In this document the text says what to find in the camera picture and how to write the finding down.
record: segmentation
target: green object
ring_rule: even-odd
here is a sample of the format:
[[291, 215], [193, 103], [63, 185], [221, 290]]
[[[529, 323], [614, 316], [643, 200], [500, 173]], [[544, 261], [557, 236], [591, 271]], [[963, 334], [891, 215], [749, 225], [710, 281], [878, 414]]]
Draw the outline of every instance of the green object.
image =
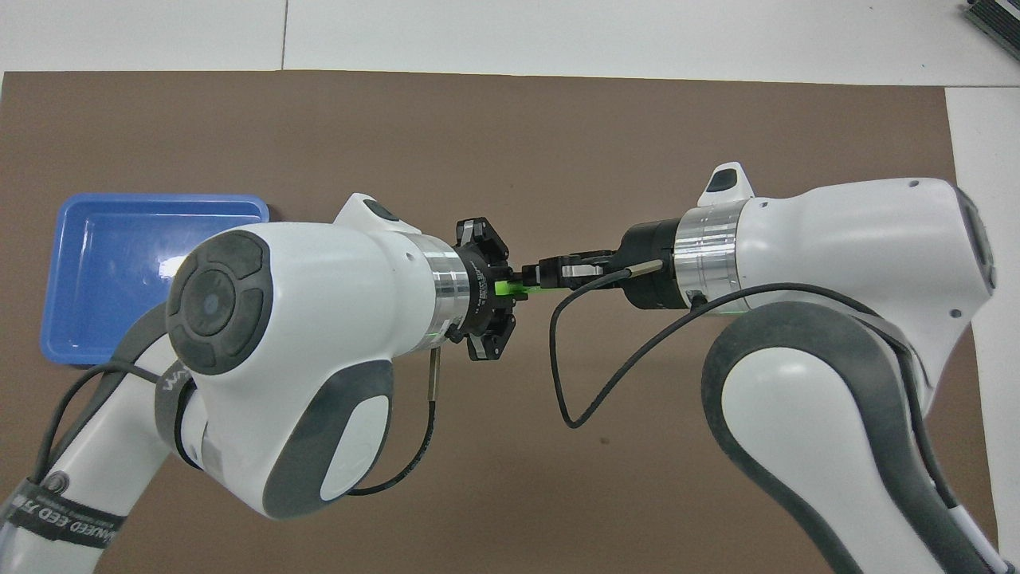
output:
[[519, 280], [497, 280], [496, 281], [496, 295], [497, 296], [516, 296], [518, 294], [540, 294], [549, 292], [560, 292], [562, 290], [543, 290], [542, 286], [527, 286]]

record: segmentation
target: blue tray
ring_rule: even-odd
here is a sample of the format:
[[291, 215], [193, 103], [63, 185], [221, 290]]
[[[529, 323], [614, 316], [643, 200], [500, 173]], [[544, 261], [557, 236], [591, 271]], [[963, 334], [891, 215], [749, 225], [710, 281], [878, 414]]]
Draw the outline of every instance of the blue tray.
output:
[[54, 363], [110, 359], [163, 303], [181, 261], [209, 237], [269, 220], [253, 195], [83, 193], [57, 216], [40, 347]]

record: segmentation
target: brown mat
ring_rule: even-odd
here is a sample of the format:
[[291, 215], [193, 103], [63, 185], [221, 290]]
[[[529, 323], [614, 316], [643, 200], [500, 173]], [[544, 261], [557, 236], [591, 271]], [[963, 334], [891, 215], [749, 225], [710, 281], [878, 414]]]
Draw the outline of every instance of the brown mat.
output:
[[[3, 84], [0, 492], [29, 472], [75, 376], [38, 348], [54, 218], [74, 193], [253, 193], [277, 216], [327, 221], [359, 191], [448, 241], [458, 218], [487, 215], [520, 265], [615, 248], [632, 223], [679, 216], [727, 160], [773, 197], [954, 178], [938, 88], [330, 71], [8, 72]], [[701, 364], [726, 320], [662, 346], [570, 431], [548, 374], [558, 300], [518, 307], [498, 363], [446, 349], [431, 451], [399, 487], [274, 523], [170, 461], [99, 571], [825, 571], [705, 425]], [[612, 293], [567, 316], [575, 412], [675, 317]], [[372, 483], [417, 447], [426, 364], [424, 354], [399, 362]], [[969, 335], [930, 420], [956, 490], [994, 533]]]

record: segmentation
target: black cable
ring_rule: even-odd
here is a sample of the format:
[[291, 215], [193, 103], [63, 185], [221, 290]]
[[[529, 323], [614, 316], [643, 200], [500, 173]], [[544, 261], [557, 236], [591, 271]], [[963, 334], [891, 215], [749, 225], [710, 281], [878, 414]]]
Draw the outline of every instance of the black cable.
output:
[[393, 478], [381, 484], [376, 484], [375, 486], [368, 486], [366, 488], [354, 488], [352, 490], [349, 490], [347, 493], [351, 497], [367, 497], [369, 494], [375, 494], [376, 492], [381, 492], [388, 488], [392, 488], [398, 482], [404, 480], [404, 478], [406, 478], [407, 475], [411, 474], [411, 471], [414, 470], [414, 467], [418, 466], [418, 463], [421, 462], [421, 458], [424, 457], [425, 451], [428, 450], [428, 443], [432, 441], [432, 430], [435, 429], [435, 427], [436, 427], [436, 402], [429, 401], [428, 426], [425, 427], [425, 436], [424, 438], [421, 439], [421, 447], [418, 448], [417, 454], [415, 454], [414, 458], [411, 459], [411, 462], [408, 463], [406, 467], [404, 467], [404, 470], [400, 471], [399, 473], [397, 473], [396, 476], [394, 476]]
[[[602, 284], [618, 278], [621, 278], [621, 276], [617, 276], [612, 279], [606, 279], [602, 282]], [[734, 292], [727, 296], [723, 296], [721, 298], [713, 300], [708, 304], [704, 304], [692, 310], [691, 313], [677, 319], [676, 321], [668, 325], [665, 329], [660, 331], [657, 335], [649, 340], [648, 343], [646, 343], [636, 352], [634, 352], [634, 354], [631, 355], [630, 358], [627, 359], [627, 361], [624, 362], [622, 366], [620, 366], [620, 368], [616, 371], [616, 373], [613, 374], [613, 376], [609, 379], [609, 381], [605, 384], [605, 386], [603, 386], [599, 395], [595, 398], [595, 401], [592, 402], [592, 405], [589, 406], [588, 410], [585, 410], [584, 413], [577, 418], [577, 420], [572, 420], [570, 418], [569, 413], [567, 412], [566, 404], [563, 401], [563, 388], [562, 388], [562, 382], [560, 381], [559, 367], [556, 358], [556, 325], [560, 313], [562, 313], [563, 310], [568, 305], [570, 305], [572, 302], [574, 302], [577, 298], [579, 298], [583, 294], [597, 289], [597, 286], [602, 285], [602, 284], [596, 284], [585, 290], [585, 286], [589, 286], [589, 284], [581, 286], [580, 290], [577, 290], [577, 292], [574, 292], [573, 294], [570, 295], [570, 297], [563, 300], [563, 302], [561, 302], [560, 305], [556, 308], [556, 311], [553, 312], [553, 317], [550, 320], [549, 324], [549, 353], [553, 371], [553, 385], [556, 389], [556, 399], [560, 406], [560, 414], [563, 416], [563, 421], [566, 423], [568, 427], [572, 429], [578, 428], [581, 425], [583, 425], [588, 421], [588, 419], [591, 418], [591, 416], [595, 413], [595, 411], [598, 410], [598, 408], [602, 405], [603, 401], [606, 400], [606, 397], [609, 395], [610, 392], [613, 390], [613, 387], [616, 386], [616, 384], [620, 381], [620, 379], [622, 379], [623, 376], [626, 375], [627, 372], [639, 361], [641, 361], [643, 357], [645, 357], [646, 355], [648, 355], [650, 351], [655, 349], [656, 346], [661, 344], [663, 341], [666, 340], [666, 337], [672, 335], [681, 327], [691, 323], [695, 319], [698, 319], [699, 317], [715, 309], [718, 309], [726, 304], [751, 296], [757, 296], [760, 294], [767, 294], [771, 292], [801, 292], [801, 293], [821, 296], [823, 298], [827, 298], [829, 300], [843, 304], [849, 307], [850, 309], [853, 309], [854, 311], [878, 317], [877, 313], [875, 313], [871, 308], [865, 306], [864, 304], [856, 300], [853, 300], [851, 298], [848, 298], [847, 296], [844, 296], [836, 292], [832, 292], [831, 290], [826, 290], [824, 289], [824, 286], [818, 286], [816, 284], [807, 284], [802, 282], [771, 282], [767, 284], [760, 284], [757, 286], [749, 286], [749, 289], [747, 290], [741, 290], [738, 292]], [[935, 458], [935, 452], [931, 446], [931, 441], [928, 437], [927, 429], [925, 427], [924, 415], [923, 413], [921, 413], [920, 402], [917, 397], [917, 389], [913, 385], [913, 382], [916, 380], [916, 377], [914, 376], [914, 369], [912, 366], [912, 361], [910, 359], [912, 357], [912, 352], [899, 341], [888, 336], [885, 333], [881, 333], [880, 331], [878, 331], [878, 333], [896, 352], [897, 360], [900, 364], [900, 370], [901, 372], [903, 372], [904, 387], [906, 389], [906, 395], [907, 395], [907, 406], [910, 413], [910, 424], [912, 430], [914, 431], [914, 437], [917, 443], [918, 451], [921, 456], [921, 461], [924, 464], [925, 470], [927, 470], [928, 475], [931, 477], [932, 482], [934, 483], [935, 491], [938, 493], [939, 499], [941, 499], [942, 503], [947, 506], [947, 508], [950, 509], [956, 508], [960, 505], [960, 503], [957, 500], [956, 495], [954, 494], [953, 489], [950, 487], [949, 480], [947, 480], [946, 476], [942, 474], [941, 467], [938, 465], [938, 461]]]
[[[882, 340], [896, 352], [897, 361], [900, 363], [900, 371], [903, 372], [904, 387], [907, 394], [907, 408], [910, 412], [910, 426], [914, 431], [914, 441], [917, 445], [917, 450], [921, 454], [921, 463], [924, 464], [925, 470], [928, 471], [928, 476], [931, 477], [931, 481], [935, 484], [935, 491], [938, 493], [938, 498], [942, 500], [946, 508], [955, 509], [960, 506], [960, 501], [957, 500], [956, 493], [950, 487], [950, 482], [946, 478], [946, 475], [942, 474], [942, 468], [935, 458], [935, 450], [931, 446], [927, 427], [924, 424], [924, 414], [921, 413], [921, 403], [917, 397], [917, 388], [912, 384], [917, 380], [914, 373], [913, 361], [911, 361], [913, 354], [904, 344], [884, 333], [882, 333]], [[923, 365], [921, 365], [921, 371], [923, 378], [927, 379], [928, 375], [923, 372]]]
[[137, 365], [124, 361], [109, 361], [107, 363], [103, 363], [102, 365], [96, 365], [83, 373], [82, 376], [74, 381], [74, 384], [67, 389], [67, 393], [64, 394], [63, 399], [60, 400], [57, 408], [53, 411], [53, 417], [50, 419], [50, 424], [46, 428], [46, 433], [43, 434], [43, 442], [39, 446], [39, 454], [36, 456], [36, 466], [33, 470], [32, 477], [30, 478], [33, 483], [41, 484], [43, 479], [46, 478], [46, 473], [49, 472], [52, 463], [56, 462], [50, 461], [50, 457], [53, 453], [53, 439], [56, 437], [57, 429], [60, 427], [60, 420], [63, 419], [67, 406], [70, 405], [71, 400], [74, 399], [78, 392], [82, 390], [82, 387], [84, 387], [86, 383], [100, 373], [129, 373], [151, 383], [155, 383], [159, 380], [159, 375], [146, 371]]
[[613, 376], [610, 377], [609, 381], [606, 382], [606, 384], [602, 387], [602, 390], [599, 392], [599, 395], [595, 398], [595, 401], [592, 402], [592, 404], [580, 415], [580, 417], [577, 417], [577, 419], [574, 420], [570, 417], [570, 414], [567, 411], [566, 402], [563, 399], [563, 385], [560, 381], [559, 362], [556, 358], [556, 326], [559, 321], [560, 314], [563, 313], [563, 310], [566, 309], [567, 306], [569, 306], [571, 303], [576, 301], [577, 298], [583, 296], [584, 294], [588, 294], [593, 290], [597, 290], [599, 289], [599, 286], [602, 286], [603, 284], [606, 284], [608, 282], [624, 279], [628, 276], [630, 276], [629, 269], [623, 268], [618, 271], [614, 271], [604, 276], [601, 276], [586, 284], [581, 285], [580, 289], [578, 289], [576, 292], [568, 296], [560, 303], [559, 306], [556, 307], [556, 310], [553, 312], [553, 316], [549, 321], [549, 361], [553, 372], [553, 387], [556, 390], [556, 401], [560, 406], [560, 415], [563, 417], [563, 422], [566, 423], [566, 425], [572, 429], [576, 429], [581, 425], [583, 425], [585, 422], [588, 422], [588, 420], [592, 417], [592, 415], [596, 412], [596, 410], [598, 410], [599, 407], [602, 405], [602, 402], [606, 400], [606, 397], [609, 396], [609, 394], [613, 390], [613, 387], [615, 387], [616, 384], [620, 382], [620, 379], [622, 379], [623, 376], [626, 375], [627, 372], [630, 371], [630, 369], [639, 361], [641, 361], [643, 357], [645, 357], [646, 355], [648, 355], [650, 351], [655, 349], [656, 346], [661, 344], [663, 341], [665, 341], [666, 337], [672, 335], [687, 323], [691, 323], [695, 319], [698, 319], [699, 317], [709, 313], [710, 311], [718, 309], [726, 304], [743, 300], [744, 298], [749, 298], [751, 296], [768, 294], [771, 292], [801, 292], [805, 294], [813, 294], [816, 296], [827, 298], [834, 302], [840, 303], [849, 307], [850, 309], [853, 309], [854, 311], [858, 311], [875, 317], [878, 316], [878, 314], [876, 314], [871, 308], [865, 306], [864, 304], [856, 300], [853, 300], [851, 298], [848, 298], [847, 296], [833, 292], [831, 290], [826, 290], [824, 289], [824, 286], [818, 286], [817, 284], [808, 284], [805, 282], [769, 282], [767, 284], [759, 284], [757, 286], [748, 286], [747, 290], [741, 290], [738, 292], [728, 294], [726, 296], [713, 300], [707, 304], [701, 305], [696, 309], [691, 310], [691, 313], [677, 319], [676, 321], [668, 325], [665, 329], [656, 334], [654, 337], [649, 340], [648, 343], [646, 343], [644, 346], [641, 347], [641, 349], [635, 351], [633, 355], [631, 355], [630, 358], [627, 359], [623, 363], [623, 365], [620, 366], [619, 369], [617, 369], [616, 373], [614, 373]]

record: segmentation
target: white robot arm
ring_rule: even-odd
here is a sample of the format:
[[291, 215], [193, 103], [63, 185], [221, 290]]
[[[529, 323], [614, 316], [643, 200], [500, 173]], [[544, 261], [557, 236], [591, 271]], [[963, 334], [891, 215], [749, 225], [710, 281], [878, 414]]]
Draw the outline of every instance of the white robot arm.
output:
[[[639, 260], [661, 269], [613, 282]], [[559, 392], [554, 344], [568, 426], [583, 424], [629, 366], [692, 319], [742, 314], [706, 359], [709, 427], [833, 570], [1015, 571], [953, 495], [924, 431], [950, 353], [994, 290], [977, 209], [952, 185], [884, 179], [771, 199], [755, 197], [741, 165], [727, 163], [682, 217], [630, 227], [616, 251], [545, 259], [524, 277], [577, 289], [571, 298], [616, 284], [640, 309], [693, 310], [576, 420]]]
[[[355, 195], [334, 224], [260, 223], [204, 243], [166, 310], [114, 357], [162, 376], [104, 377], [43, 476], [5, 504], [0, 572], [91, 571], [169, 453], [265, 516], [314, 512], [371, 468], [395, 357], [449, 338], [498, 359], [528, 290], [599, 285], [640, 309], [692, 309], [653, 346], [707, 312], [743, 314], [706, 360], [709, 426], [834, 570], [1012, 571], [955, 504], [924, 435], [947, 358], [994, 286], [977, 211], [950, 184], [766, 199], [729, 163], [698, 207], [634, 225], [614, 251], [514, 273], [483, 218], [457, 237], [451, 247]], [[568, 424], [623, 373], [578, 421], [561, 401]]]
[[243, 225], [197, 247], [113, 357], [161, 376], [104, 376], [4, 504], [0, 572], [91, 572], [170, 453], [273, 519], [348, 493], [386, 438], [394, 358], [467, 340], [472, 360], [496, 360], [512, 333], [516, 300], [494, 293], [506, 245], [484, 217], [457, 237], [355, 194], [333, 224]]

